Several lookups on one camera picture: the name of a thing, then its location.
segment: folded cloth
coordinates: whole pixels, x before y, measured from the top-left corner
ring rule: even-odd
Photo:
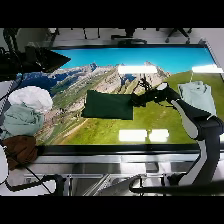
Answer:
[[[15,90],[9,95],[8,100],[11,105],[25,104],[39,113],[48,112],[53,105],[49,92],[36,86]]]
[[[5,113],[1,139],[17,135],[33,136],[43,127],[44,115],[25,105],[12,105]]]
[[[6,157],[10,170],[14,170],[16,166],[33,162],[37,158],[37,149],[35,148],[36,139],[29,136],[15,136],[2,141],[7,146]]]
[[[83,117],[133,120],[130,94],[107,94],[87,91]]]
[[[178,84],[181,98],[198,109],[216,116],[215,103],[211,94],[211,87],[202,81]]]

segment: mountain landscape print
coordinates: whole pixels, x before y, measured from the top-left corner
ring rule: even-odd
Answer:
[[[121,129],[167,129],[166,143],[192,143],[181,125],[176,110],[148,103],[147,107],[134,108],[134,120],[109,120],[81,116],[87,90],[102,93],[130,94],[138,83],[136,74],[121,75],[119,65],[154,65],[157,73],[145,74],[155,87],[162,82],[177,91],[177,85],[191,78],[192,66],[214,64],[204,48],[99,48],[69,49],[56,52],[71,61],[51,74],[29,73],[22,87],[38,86],[49,91],[53,108],[45,115],[44,127],[35,135],[38,145],[73,144],[132,144],[120,142]],[[195,74],[193,81],[201,80],[212,87],[217,114],[224,119],[223,81],[217,74]],[[137,87],[135,93],[144,92]]]

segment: brown cloth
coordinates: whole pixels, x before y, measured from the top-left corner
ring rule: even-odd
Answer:
[[[19,164],[11,156],[21,164],[32,162],[37,158],[37,149],[35,148],[36,139],[34,137],[14,136],[5,139],[2,142],[7,146],[6,156],[10,170],[14,170]]]

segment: gray-green cloth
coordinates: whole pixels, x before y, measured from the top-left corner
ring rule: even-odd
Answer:
[[[216,116],[215,103],[211,94],[211,87],[202,81],[189,82],[178,85],[181,98],[198,109]]]
[[[25,105],[12,105],[5,113],[1,139],[17,135],[33,136],[43,127],[44,115]]]
[[[99,93],[95,90],[88,90],[82,116],[87,118],[133,120],[131,95]]]

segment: light green cloth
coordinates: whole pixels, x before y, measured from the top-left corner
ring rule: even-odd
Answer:
[[[215,103],[211,94],[211,87],[202,81],[178,84],[181,98],[198,109],[216,116]]]
[[[25,105],[12,105],[5,113],[1,139],[17,135],[33,136],[43,127],[44,115]]]

